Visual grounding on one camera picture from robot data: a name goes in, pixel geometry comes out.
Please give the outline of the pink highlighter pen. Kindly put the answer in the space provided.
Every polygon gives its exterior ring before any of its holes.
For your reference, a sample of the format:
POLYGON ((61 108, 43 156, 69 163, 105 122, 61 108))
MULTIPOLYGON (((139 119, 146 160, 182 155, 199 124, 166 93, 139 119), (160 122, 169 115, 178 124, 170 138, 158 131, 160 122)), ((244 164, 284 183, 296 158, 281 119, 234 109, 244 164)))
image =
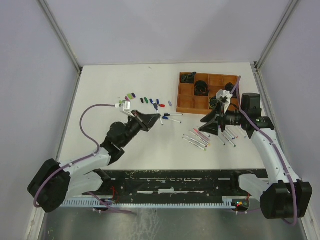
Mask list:
POLYGON ((194 131, 195 131, 195 133, 196 134, 198 134, 201 138, 203 138, 203 139, 205 139, 206 141, 210 141, 210 139, 207 137, 207 136, 205 136, 204 134, 202 134, 200 131, 198 131, 197 129, 193 129, 194 131))

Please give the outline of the magenta capped marker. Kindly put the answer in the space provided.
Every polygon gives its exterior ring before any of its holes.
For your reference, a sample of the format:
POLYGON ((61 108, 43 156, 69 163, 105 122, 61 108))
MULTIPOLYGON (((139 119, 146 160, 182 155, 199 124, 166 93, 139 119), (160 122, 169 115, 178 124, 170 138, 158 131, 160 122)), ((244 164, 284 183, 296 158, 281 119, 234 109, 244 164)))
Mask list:
POLYGON ((189 137, 189 136, 187 136, 187 135, 183 135, 183 138, 185 138, 185 139, 187 139, 187 140, 189 140, 189 141, 193 141, 194 143, 196 143, 196 144, 198 144, 198 145, 200 145, 200 146, 202 146, 202 147, 205 147, 205 148, 208 147, 207 144, 204 144, 204 143, 202 143, 202 142, 200 142, 200 141, 198 141, 198 140, 195 140, 194 138, 189 137))

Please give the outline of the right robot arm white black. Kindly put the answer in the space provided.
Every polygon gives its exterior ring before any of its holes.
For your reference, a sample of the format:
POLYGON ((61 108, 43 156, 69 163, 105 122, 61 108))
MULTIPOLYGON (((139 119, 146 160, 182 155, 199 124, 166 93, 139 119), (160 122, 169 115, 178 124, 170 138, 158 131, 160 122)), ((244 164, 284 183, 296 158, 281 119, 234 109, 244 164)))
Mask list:
POLYGON ((229 183, 231 193, 240 196, 248 192, 259 201, 262 214, 268 220, 303 218, 313 193, 312 186, 301 180, 286 159, 271 119, 262 115, 261 96, 244 93, 240 107, 230 111, 232 96, 227 90, 218 91, 217 106, 201 120, 204 125, 199 131, 217 136, 227 126, 240 126, 258 150, 269 182, 253 173, 241 174, 229 183))

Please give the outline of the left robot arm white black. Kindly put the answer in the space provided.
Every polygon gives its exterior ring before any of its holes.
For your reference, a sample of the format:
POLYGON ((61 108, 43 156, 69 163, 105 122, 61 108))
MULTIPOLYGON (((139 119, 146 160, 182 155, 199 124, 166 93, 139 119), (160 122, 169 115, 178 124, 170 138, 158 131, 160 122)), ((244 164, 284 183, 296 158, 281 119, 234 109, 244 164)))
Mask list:
POLYGON ((124 147, 139 132, 149 132, 160 118, 159 113, 132 110, 126 123, 111 124, 104 141, 92 153, 66 163, 53 158, 46 160, 27 187, 33 205, 51 213, 65 200, 78 195, 91 192, 106 195, 111 183, 102 168, 117 162, 125 153, 124 147))

